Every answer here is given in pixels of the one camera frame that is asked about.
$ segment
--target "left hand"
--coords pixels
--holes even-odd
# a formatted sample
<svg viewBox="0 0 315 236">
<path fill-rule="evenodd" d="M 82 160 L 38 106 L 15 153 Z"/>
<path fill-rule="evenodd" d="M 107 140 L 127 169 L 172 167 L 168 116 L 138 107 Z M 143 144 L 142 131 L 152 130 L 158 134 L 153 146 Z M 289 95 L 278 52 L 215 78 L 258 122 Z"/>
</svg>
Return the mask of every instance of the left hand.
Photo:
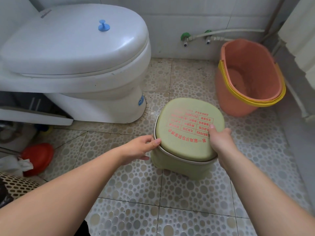
<svg viewBox="0 0 315 236">
<path fill-rule="evenodd" d="M 148 156 L 145 156 L 145 154 L 148 151 L 155 149 L 160 143 L 160 138 L 154 139 L 151 135 L 140 136 L 132 139 L 130 142 L 119 147 L 123 158 L 122 165 L 127 165 L 136 159 L 150 159 Z"/>
</svg>

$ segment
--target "yellow bucket rim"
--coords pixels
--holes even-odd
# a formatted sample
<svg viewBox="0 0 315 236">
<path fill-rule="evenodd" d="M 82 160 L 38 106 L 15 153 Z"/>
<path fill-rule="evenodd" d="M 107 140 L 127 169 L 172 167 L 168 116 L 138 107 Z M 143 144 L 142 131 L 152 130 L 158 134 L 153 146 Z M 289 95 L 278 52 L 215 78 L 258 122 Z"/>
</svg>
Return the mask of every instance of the yellow bucket rim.
<svg viewBox="0 0 315 236">
<path fill-rule="evenodd" d="M 269 106 L 272 106 L 272 105 L 276 104 L 277 102 L 279 102 L 281 99 L 283 99 L 283 97 L 285 96 L 286 86 L 285 86 L 285 82 L 284 82 L 284 77 L 282 75 L 282 72 L 281 72 L 281 70 L 279 68 L 278 63 L 275 63 L 275 67 L 276 67 L 276 71 L 277 71 L 277 73 L 278 73 L 278 75 L 280 77 L 280 81 L 281 81 L 281 85 L 282 85 L 282 91 L 279 94 L 279 96 L 276 97 L 273 100 L 261 101 L 261 100 L 250 99 L 247 96 L 245 96 L 245 95 L 239 93 L 238 91 L 236 91 L 234 86 L 231 86 L 229 81 L 228 81 L 228 78 L 227 78 L 227 75 L 226 75 L 226 71 L 225 71 L 225 68 L 224 68 L 223 60 L 219 61 L 219 66 L 218 66 L 219 70 L 221 71 L 221 74 L 222 74 L 225 86 L 227 87 L 228 91 L 234 97 L 236 97 L 237 99 L 241 100 L 242 102 L 244 102 L 244 103 L 246 103 L 248 105 L 254 106 L 254 107 L 269 107 Z"/>
</svg>

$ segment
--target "toilet bowl base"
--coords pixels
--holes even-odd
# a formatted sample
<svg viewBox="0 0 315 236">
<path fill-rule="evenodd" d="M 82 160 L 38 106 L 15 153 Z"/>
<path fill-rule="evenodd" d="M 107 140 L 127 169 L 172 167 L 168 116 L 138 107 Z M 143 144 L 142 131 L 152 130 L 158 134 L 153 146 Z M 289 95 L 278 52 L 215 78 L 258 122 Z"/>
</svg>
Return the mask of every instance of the toilet bowl base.
<svg viewBox="0 0 315 236">
<path fill-rule="evenodd" d="M 60 93 L 45 95 L 78 121 L 131 123 L 139 119 L 146 108 L 139 86 L 123 98 L 114 100 L 79 99 Z"/>
</svg>

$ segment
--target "toilet lid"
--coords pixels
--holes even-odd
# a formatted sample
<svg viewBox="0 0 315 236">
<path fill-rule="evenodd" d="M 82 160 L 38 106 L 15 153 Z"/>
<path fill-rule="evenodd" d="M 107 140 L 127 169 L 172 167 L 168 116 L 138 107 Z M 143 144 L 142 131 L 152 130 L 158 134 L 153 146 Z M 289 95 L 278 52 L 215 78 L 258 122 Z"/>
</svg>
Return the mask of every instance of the toilet lid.
<svg viewBox="0 0 315 236">
<path fill-rule="evenodd" d="M 107 31 L 99 30 L 103 20 Z M 73 75 L 120 68 L 147 42 L 147 26 L 136 12 L 79 4 L 41 11 L 7 40 L 0 55 L 15 73 Z"/>
<path fill-rule="evenodd" d="M 155 134 L 167 152 L 191 161 L 210 161 L 217 156 L 209 143 L 209 124 L 224 129 L 222 113 L 210 103 L 192 98 L 176 98 L 165 105 Z"/>
</svg>

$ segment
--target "plastic bucket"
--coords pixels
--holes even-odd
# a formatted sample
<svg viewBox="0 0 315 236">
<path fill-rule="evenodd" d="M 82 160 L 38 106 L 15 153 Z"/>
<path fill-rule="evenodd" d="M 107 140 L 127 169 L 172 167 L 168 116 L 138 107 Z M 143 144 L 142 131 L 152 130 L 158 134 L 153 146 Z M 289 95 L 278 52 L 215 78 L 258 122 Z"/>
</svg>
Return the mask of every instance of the plastic bucket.
<svg viewBox="0 0 315 236">
<path fill-rule="evenodd" d="M 215 75 L 221 109 L 235 117 L 269 107 L 285 95 L 285 83 L 266 47 L 245 39 L 225 43 Z"/>
</svg>

